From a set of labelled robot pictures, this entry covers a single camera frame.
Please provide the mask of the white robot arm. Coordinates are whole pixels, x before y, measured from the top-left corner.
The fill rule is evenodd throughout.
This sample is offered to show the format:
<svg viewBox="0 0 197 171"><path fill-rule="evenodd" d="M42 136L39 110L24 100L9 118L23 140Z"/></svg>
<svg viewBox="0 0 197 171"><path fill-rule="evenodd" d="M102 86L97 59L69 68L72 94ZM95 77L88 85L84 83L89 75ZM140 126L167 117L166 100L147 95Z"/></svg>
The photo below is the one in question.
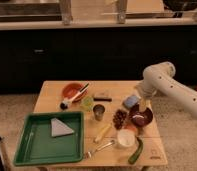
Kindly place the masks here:
<svg viewBox="0 0 197 171"><path fill-rule="evenodd" d="M151 99L160 91L180 103L197 119L197 91L174 80L175 73L176 68L171 62L150 65L143 70L143 79L137 84L137 91L144 99Z"/></svg>

